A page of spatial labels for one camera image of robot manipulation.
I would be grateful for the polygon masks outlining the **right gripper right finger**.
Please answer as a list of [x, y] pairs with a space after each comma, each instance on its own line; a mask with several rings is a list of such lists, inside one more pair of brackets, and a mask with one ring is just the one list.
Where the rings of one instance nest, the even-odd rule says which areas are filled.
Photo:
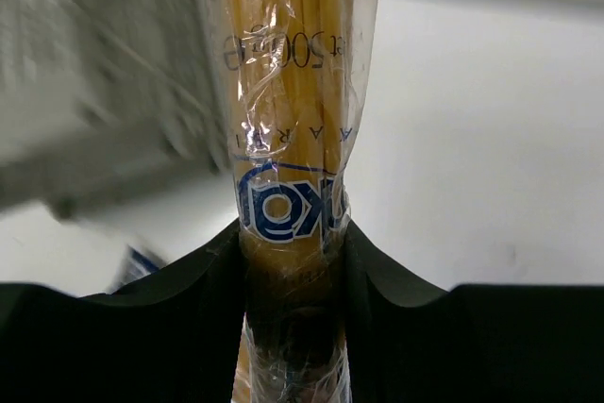
[[599, 402], [599, 286], [463, 284], [450, 291], [344, 239], [356, 402]]

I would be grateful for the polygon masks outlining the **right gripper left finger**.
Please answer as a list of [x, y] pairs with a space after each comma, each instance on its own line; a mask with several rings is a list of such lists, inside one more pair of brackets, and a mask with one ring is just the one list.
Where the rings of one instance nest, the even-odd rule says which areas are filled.
[[5, 402], [228, 402], [243, 324], [239, 226], [113, 294], [1, 288]]

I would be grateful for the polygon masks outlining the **long spaghetti bag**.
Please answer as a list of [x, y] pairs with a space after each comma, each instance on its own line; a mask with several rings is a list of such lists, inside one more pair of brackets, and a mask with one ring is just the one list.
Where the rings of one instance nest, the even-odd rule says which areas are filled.
[[145, 247], [128, 246], [121, 258], [106, 294], [114, 294], [124, 286], [154, 274], [168, 264], [168, 261]]

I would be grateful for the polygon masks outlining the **small spaghetti bag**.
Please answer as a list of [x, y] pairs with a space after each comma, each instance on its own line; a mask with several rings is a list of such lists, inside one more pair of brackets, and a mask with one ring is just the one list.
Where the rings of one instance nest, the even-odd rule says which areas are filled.
[[347, 402], [344, 173], [378, 0], [210, 1], [245, 263], [247, 398]]

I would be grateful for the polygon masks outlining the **grey three-tier tray shelf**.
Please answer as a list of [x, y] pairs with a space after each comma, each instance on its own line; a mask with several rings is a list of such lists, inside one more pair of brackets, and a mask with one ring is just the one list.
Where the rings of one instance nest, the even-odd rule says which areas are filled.
[[1, 0], [1, 208], [229, 167], [221, 0]]

